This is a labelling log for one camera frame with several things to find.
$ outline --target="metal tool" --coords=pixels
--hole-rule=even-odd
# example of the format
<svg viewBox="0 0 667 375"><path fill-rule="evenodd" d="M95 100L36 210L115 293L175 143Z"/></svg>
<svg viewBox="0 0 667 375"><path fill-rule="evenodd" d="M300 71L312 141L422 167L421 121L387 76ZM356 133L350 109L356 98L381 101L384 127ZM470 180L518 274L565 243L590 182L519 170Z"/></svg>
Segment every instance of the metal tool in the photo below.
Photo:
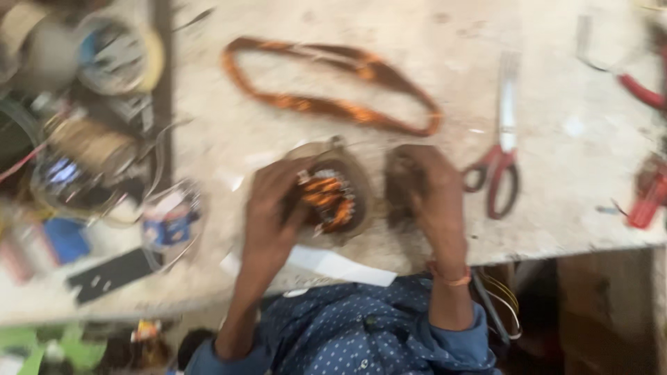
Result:
<svg viewBox="0 0 667 375"><path fill-rule="evenodd" d="M498 143L479 161L473 163L464 171L466 191L476 193L486 184L487 177L493 173L489 184L486 213L489 218L500 220L510 213L519 194L519 170L516 167L516 118L514 107L516 102L516 79L518 75L520 54L503 52L500 58L500 87L498 101ZM510 196L504 207L496 210L496 196L503 174L510 175ZM468 180L472 174L477 174L477 180L470 185Z"/></svg>

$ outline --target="copper wire coil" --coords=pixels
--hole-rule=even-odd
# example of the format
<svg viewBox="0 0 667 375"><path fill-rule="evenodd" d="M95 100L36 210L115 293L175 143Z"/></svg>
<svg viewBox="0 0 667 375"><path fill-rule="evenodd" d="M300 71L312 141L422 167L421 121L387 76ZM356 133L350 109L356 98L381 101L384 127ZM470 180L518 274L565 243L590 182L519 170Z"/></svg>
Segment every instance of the copper wire coil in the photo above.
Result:
<svg viewBox="0 0 667 375"><path fill-rule="evenodd" d="M314 192L314 191L320 192L322 191L323 186L334 183L340 183L338 182L338 179L336 177L323 178L323 179L313 178L303 185L303 190L306 192Z"/></svg>
<svg viewBox="0 0 667 375"><path fill-rule="evenodd" d="M352 219L352 208L354 207L354 202L346 198L339 205L336 210L336 214L330 222L324 223L322 229L325 233L331 233L336 229L344 226Z"/></svg>
<svg viewBox="0 0 667 375"><path fill-rule="evenodd" d="M338 178L314 177L301 188L305 192L301 200L315 208L325 233L335 232L352 219L353 199L342 190L343 183Z"/></svg>

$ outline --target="red pliers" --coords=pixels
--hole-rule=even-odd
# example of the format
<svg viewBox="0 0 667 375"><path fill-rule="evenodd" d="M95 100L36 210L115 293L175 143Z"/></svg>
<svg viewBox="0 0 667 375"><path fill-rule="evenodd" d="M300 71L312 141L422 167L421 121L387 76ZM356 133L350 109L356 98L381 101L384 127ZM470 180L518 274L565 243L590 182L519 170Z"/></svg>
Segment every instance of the red pliers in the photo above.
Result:
<svg viewBox="0 0 667 375"><path fill-rule="evenodd" d="M662 58L662 65L665 69L665 78L667 79L667 43L660 46L660 57ZM664 95L647 89L627 73L619 74L616 78L623 87L640 101L655 109L667 109Z"/></svg>

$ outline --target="green object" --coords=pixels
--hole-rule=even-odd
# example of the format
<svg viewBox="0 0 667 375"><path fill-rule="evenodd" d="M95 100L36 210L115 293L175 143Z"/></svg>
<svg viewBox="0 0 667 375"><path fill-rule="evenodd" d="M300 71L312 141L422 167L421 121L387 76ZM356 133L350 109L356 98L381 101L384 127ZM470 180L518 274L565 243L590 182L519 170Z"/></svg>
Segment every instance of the green object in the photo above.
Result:
<svg viewBox="0 0 667 375"><path fill-rule="evenodd" d="M37 330L30 327L0 329L0 352L6 348L37 348Z"/></svg>
<svg viewBox="0 0 667 375"><path fill-rule="evenodd" d="M82 335L83 328L79 324L70 324L64 327L63 335L58 342L66 359L78 372L94 369L107 349L106 342L98 344L81 341ZM37 340L36 328L0 329L0 352L8 348L24 348L30 353L18 375L37 375L46 347L46 342Z"/></svg>
<svg viewBox="0 0 667 375"><path fill-rule="evenodd" d="M81 341L83 328L79 324L72 324L65 328L60 347L65 351L65 357L72 363L76 371L92 370L104 356L107 343L96 344Z"/></svg>
<svg viewBox="0 0 667 375"><path fill-rule="evenodd" d="M37 375L45 351L46 348L44 347L34 349L30 357L25 359L23 367L21 367L21 370L16 375Z"/></svg>

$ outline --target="red wire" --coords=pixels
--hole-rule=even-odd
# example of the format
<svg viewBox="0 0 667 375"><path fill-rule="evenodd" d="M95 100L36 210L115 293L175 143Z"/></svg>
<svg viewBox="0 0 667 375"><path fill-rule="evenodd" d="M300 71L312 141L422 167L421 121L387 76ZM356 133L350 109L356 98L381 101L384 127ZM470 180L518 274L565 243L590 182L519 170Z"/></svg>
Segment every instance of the red wire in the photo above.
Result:
<svg viewBox="0 0 667 375"><path fill-rule="evenodd" d="M37 153L40 152L44 147L46 147L46 145L44 143L42 143L41 145L38 145L37 147L35 147L35 149L33 151L30 151L30 153L26 157L21 159L21 161L12 165L11 168L4 171L3 173L0 173L0 183L2 183L2 181L5 180L5 178L7 178L10 175L13 175L14 173L18 172L19 169L21 169L21 167L23 167L24 164L26 164L30 159L35 157L35 155L37 155Z"/></svg>

